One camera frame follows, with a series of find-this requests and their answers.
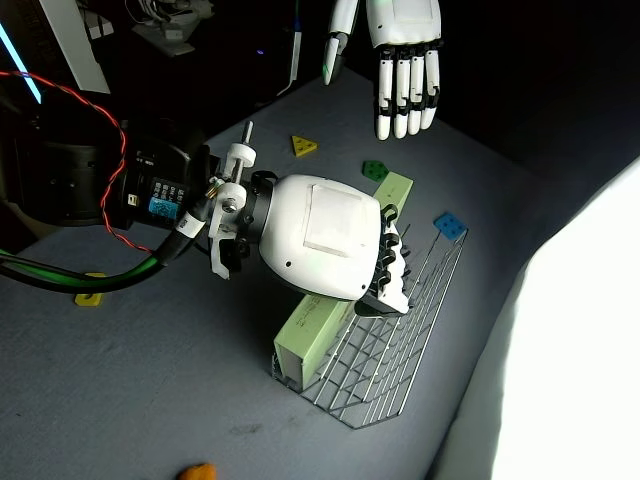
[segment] metal stand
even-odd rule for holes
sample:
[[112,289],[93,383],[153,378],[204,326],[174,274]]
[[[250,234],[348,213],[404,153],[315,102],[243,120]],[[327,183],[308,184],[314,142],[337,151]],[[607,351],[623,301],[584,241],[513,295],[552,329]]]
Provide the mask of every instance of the metal stand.
[[[455,241],[433,240],[410,290],[413,308],[402,317],[359,317],[338,333],[317,379],[302,397],[351,428],[400,415],[453,278],[467,231]],[[274,361],[274,377],[278,377]]]

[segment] led light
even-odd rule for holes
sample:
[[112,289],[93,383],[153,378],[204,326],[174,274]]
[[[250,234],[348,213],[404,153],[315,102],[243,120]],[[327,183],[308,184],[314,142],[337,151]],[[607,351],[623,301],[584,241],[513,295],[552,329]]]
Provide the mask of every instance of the led light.
[[[27,67],[22,63],[22,59],[20,58],[20,55],[18,55],[18,51],[13,46],[13,43],[11,43],[11,39],[9,39],[9,35],[7,35],[7,32],[4,30],[2,23],[0,23],[0,40],[2,40],[2,43],[4,43],[4,46],[9,51],[9,55],[13,58],[17,69],[21,72],[27,72]],[[31,93],[33,93],[36,101],[38,103],[42,103],[42,95],[40,94],[38,87],[36,87],[36,82],[31,78],[25,78],[24,81],[27,82],[27,86],[29,87],[29,90],[31,90]]]

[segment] twisted red cable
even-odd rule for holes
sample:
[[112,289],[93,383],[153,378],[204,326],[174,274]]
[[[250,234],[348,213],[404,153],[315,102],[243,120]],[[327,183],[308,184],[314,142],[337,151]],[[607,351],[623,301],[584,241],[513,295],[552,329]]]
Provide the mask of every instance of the twisted red cable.
[[64,93],[71,95],[72,97],[74,97],[76,100],[78,100],[83,105],[86,105],[87,107],[91,107],[95,111],[100,113],[107,120],[109,120],[109,123],[111,123],[111,125],[113,125],[118,130],[118,132],[120,134],[120,162],[118,163],[118,167],[115,169],[115,171],[109,177],[109,181],[107,182],[107,187],[105,188],[104,193],[102,194],[102,197],[100,198],[100,209],[102,210],[102,220],[104,221],[104,226],[107,229],[107,232],[109,232],[111,235],[116,237],[118,240],[120,240],[121,242],[125,243],[127,246],[129,246],[131,248],[136,248],[138,250],[142,250],[143,252],[151,253],[151,249],[149,249],[149,248],[147,248],[145,246],[142,246],[142,245],[137,245],[137,244],[133,243],[131,240],[129,240],[127,237],[125,237],[124,235],[116,232],[113,229],[113,227],[111,227],[111,223],[109,221],[109,215],[107,214],[107,209],[106,209],[107,198],[109,197],[109,194],[111,193],[111,187],[113,185],[113,182],[116,180],[118,175],[120,175],[120,173],[122,173],[122,171],[126,167],[125,153],[127,151],[127,135],[124,133],[124,130],[122,130],[122,128],[120,128],[120,124],[118,123],[118,121],[105,108],[101,107],[100,105],[95,105],[95,104],[91,103],[89,100],[84,98],[82,95],[80,95],[78,92],[76,92],[72,88],[65,87],[64,85],[58,85],[57,83],[54,83],[54,82],[52,82],[50,80],[47,80],[46,78],[43,78],[40,75],[36,75],[35,73],[18,72],[18,71],[7,72],[7,71],[0,70],[0,77],[11,77],[11,76],[13,76],[13,77],[22,77],[22,78],[32,78],[32,79],[37,80],[38,82],[42,83],[43,85],[46,85],[47,87],[57,88],[58,90],[61,90]]

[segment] robotic hand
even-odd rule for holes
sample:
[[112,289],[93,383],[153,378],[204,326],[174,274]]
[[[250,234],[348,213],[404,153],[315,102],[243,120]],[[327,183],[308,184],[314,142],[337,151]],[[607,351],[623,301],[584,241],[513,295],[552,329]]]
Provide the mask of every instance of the robotic hand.
[[[323,80],[329,85],[344,62],[359,0],[337,0],[325,48]],[[440,94],[441,46],[438,0],[367,0],[373,47],[380,58],[376,94],[376,134],[386,140],[429,128]]]
[[258,244],[271,270],[298,290],[357,300],[362,315],[407,313],[397,209],[381,211],[375,198],[326,178],[277,179],[257,171],[250,182],[242,181],[243,169],[256,159],[251,126],[246,125],[242,143],[231,145],[214,180],[212,271],[229,279],[250,244]]

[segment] table surface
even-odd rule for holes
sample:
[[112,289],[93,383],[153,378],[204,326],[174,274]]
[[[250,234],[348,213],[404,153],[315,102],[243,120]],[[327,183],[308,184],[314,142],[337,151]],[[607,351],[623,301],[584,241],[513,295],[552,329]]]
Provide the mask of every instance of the table surface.
[[[301,294],[255,249],[229,282],[194,250],[99,308],[0,278],[0,478],[169,479],[200,462],[221,479],[424,477],[521,266],[514,225],[530,179],[437,121],[416,137],[377,141],[371,94],[349,71],[330,88],[306,85],[252,117],[252,144],[256,168],[279,175],[373,193],[361,165],[380,160],[414,179],[400,225],[411,224],[414,250],[446,210],[469,226],[404,413],[352,431],[271,378],[272,340]],[[241,131],[213,138],[213,153]],[[290,135],[319,149],[295,158]],[[130,232],[150,246],[164,235]],[[25,255],[108,274],[142,258],[101,227],[62,229]]]

